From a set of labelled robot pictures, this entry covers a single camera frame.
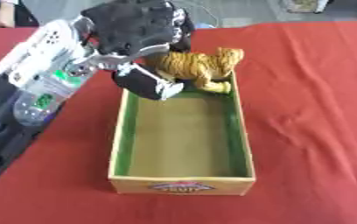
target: robotic arm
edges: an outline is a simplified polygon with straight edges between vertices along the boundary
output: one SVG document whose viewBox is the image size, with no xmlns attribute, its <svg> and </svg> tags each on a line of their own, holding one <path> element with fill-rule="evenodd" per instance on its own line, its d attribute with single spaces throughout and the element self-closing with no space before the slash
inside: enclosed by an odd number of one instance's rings
<svg viewBox="0 0 357 224">
<path fill-rule="evenodd" d="M 133 62 L 170 49 L 187 51 L 193 24 L 165 0 L 116 0 L 74 21 L 39 28 L 0 60 L 0 174 L 44 131 L 98 70 L 118 86 L 152 100 L 183 88 Z"/>
</svg>

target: striped tiger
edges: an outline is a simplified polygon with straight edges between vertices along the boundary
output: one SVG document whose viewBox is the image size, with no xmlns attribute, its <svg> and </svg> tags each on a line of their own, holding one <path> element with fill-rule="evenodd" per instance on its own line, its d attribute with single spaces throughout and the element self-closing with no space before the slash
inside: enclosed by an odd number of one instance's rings
<svg viewBox="0 0 357 224">
<path fill-rule="evenodd" d="M 242 49 L 217 49 L 214 55 L 195 52 L 169 52 L 164 55 L 151 55 L 144 58 L 146 66 L 154 67 L 163 77 L 193 80 L 196 88 L 228 94 L 231 85 L 223 80 L 232 74 L 235 66 L 244 58 Z"/>
</svg>

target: person's hand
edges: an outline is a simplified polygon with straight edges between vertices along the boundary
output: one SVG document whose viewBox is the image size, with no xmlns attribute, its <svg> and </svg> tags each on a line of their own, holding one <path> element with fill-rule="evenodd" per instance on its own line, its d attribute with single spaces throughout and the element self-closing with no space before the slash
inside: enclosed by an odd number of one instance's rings
<svg viewBox="0 0 357 224">
<path fill-rule="evenodd" d="M 15 27 L 14 11 L 14 4 L 0 3 L 0 27 Z"/>
</svg>

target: tiger head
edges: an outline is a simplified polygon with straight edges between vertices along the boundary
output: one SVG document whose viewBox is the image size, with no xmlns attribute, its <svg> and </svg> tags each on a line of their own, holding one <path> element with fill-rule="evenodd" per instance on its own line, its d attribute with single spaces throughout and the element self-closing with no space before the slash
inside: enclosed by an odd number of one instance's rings
<svg viewBox="0 0 357 224">
<path fill-rule="evenodd" d="M 219 47 L 217 55 L 222 77 L 227 77 L 235 69 L 235 66 L 244 59 L 245 53 L 242 49 Z"/>
</svg>

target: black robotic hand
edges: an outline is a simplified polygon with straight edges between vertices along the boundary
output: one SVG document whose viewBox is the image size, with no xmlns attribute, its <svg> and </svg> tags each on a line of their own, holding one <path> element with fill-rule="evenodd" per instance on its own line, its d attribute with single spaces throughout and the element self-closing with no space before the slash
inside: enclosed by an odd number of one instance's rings
<svg viewBox="0 0 357 224">
<path fill-rule="evenodd" d="M 116 0 L 84 10 L 99 40 L 100 54 L 133 55 L 149 46 L 170 43 L 177 51 L 190 49 L 194 26 L 183 9 L 165 0 Z"/>
<path fill-rule="evenodd" d="M 81 14 L 95 24 L 98 51 L 103 55 L 132 56 L 146 48 L 163 45 L 169 45 L 165 48 L 166 53 L 168 49 L 175 52 L 191 50 L 194 26 L 188 13 L 165 0 L 118 0 L 84 10 Z M 112 74 L 114 82 L 143 98 L 166 100 L 184 87 L 182 83 L 164 80 L 151 67 L 127 62 L 116 70 Z"/>
</svg>

